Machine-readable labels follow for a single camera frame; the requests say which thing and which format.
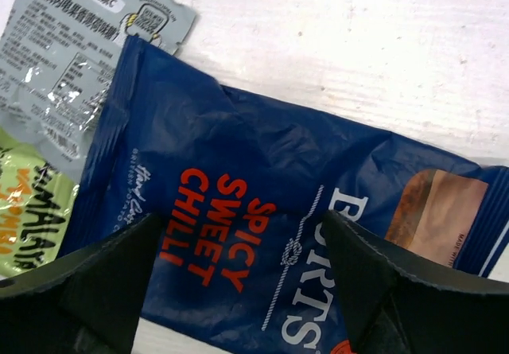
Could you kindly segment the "grey-green Himalaya snack packet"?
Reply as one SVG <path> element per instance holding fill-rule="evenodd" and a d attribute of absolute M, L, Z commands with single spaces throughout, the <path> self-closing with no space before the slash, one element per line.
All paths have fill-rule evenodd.
<path fill-rule="evenodd" d="M 174 0 L 14 0 L 1 38 L 1 276 L 52 262 L 129 36 L 178 50 Z"/>

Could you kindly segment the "blue Burts chilli bag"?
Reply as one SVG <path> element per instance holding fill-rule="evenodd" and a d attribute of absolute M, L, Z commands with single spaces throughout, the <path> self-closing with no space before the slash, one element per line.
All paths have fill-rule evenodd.
<path fill-rule="evenodd" d="M 61 247 L 165 219 L 142 316 L 232 353 L 347 353 L 327 211 L 486 277 L 508 169 L 256 93 L 126 39 Z"/>

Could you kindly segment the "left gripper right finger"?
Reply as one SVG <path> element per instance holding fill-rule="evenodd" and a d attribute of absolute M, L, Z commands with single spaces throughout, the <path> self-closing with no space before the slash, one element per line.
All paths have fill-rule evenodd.
<path fill-rule="evenodd" d="M 329 211 L 323 233 L 356 353 L 506 353 L 508 284 L 424 259 Z"/>

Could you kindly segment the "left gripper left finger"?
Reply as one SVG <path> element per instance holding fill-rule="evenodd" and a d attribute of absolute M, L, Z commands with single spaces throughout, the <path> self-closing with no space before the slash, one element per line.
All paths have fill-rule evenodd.
<path fill-rule="evenodd" d="M 3 353 L 129 353 L 157 254 L 158 216 L 1 282 Z"/>

